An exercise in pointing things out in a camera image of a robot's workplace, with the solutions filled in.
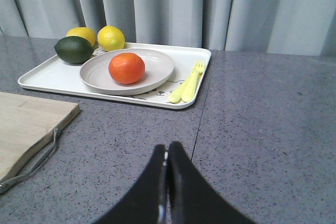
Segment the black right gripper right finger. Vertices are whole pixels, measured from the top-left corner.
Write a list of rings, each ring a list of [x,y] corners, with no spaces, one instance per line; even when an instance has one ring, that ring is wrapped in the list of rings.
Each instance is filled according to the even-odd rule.
[[[172,223],[254,223],[210,186],[180,142],[169,145],[168,171]]]

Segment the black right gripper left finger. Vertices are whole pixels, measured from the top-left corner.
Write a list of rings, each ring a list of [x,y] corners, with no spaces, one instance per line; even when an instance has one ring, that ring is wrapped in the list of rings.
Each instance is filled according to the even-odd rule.
[[[166,223],[166,148],[156,145],[140,177],[95,223]]]

